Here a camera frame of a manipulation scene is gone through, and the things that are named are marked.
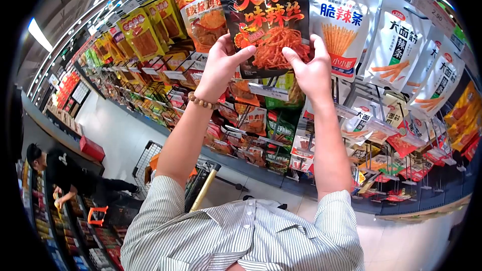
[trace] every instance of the person's right hand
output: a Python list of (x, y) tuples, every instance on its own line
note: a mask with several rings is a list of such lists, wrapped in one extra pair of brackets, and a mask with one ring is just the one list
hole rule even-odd
[(327, 100), (333, 102), (330, 55), (320, 36), (311, 35), (310, 43), (315, 48), (315, 57), (307, 64), (303, 63), (298, 54), (289, 47), (283, 48), (283, 55), (293, 66), (298, 85), (312, 104)]

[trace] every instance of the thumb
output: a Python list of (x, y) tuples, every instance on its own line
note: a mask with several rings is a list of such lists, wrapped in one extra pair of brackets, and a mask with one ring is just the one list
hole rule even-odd
[(230, 57), (230, 59), (237, 66), (243, 63), (244, 61), (248, 60), (250, 57), (252, 57), (255, 54), (255, 52), (256, 52), (256, 46), (250, 45), (235, 53), (233, 56)]
[(305, 65), (305, 63), (303, 63), (303, 61), (300, 59), (298, 54), (291, 48), (283, 47), (282, 52), (284, 57), (286, 58), (286, 61), (288, 61), (288, 63), (290, 63), (291, 66), (293, 66), (293, 69), (295, 72), (296, 72), (296, 68), (301, 68), (302, 66)]

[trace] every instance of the forearm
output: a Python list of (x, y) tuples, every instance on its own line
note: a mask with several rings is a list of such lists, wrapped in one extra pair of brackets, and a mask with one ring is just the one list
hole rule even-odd
[(338, 190), (350, 190), (351, 173), (331, 97), (312, 103), (315, 112), (315, 180), (318, 199)]
[(156, 176), (169, 176), (184, 188), (201, 152), (212, 114), (212, 110), (189, 102), (159, 154)]

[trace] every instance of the shopping cart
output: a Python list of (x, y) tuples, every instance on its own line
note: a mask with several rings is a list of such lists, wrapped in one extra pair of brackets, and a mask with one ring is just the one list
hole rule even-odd
[[(150, 168), (149, 162), (155, 155), (159, 154), (161, 150), (162, 146), (160, 144), (149, 141), (145, 146), (137, 165), (132, 171), (132, 177), (134, 177), (137, 186), (139, 186), (141, 190), (141, 199), (145, 199), (147, 197), (150, 183), (154, 178), (154, 171)], [(214, 178), (234, 186), (237, 190), (249, 191), (242, 184), (232, 183), (216, 176), (216, 173), (220, 168), (221, 166), (218, 163), (210, 160), (198, 159), (196, 162), (196, 171), (191, 173), (191, 176), (186, 183), (186, 212), (197, 210)]]

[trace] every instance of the white floor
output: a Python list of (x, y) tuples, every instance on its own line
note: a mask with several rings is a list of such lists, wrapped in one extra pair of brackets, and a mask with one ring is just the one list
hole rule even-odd
[[(166, 137), (128, 115), (110, 101), (91, 92), (76, 121), (84, 135), (104, 148), (104, 177), (135, 183), (132, 170), (149, 140), (164, 144)], [(245, 194), (273, 199), (288, 205), (292, 213), (312, 221), (317, 202), (248, 178), (222, 167), (218, 175), (243, 184), (248, 193), (214, 180), (202, 206), (211, 207), (238, 200)], [(450, 228), (461, 220), (462, 211), (419, 224), (375, 220), (374, 215), (356, 213), (357, 230), (365, 253), (368, 271), (432, 270), (442, 256)]]

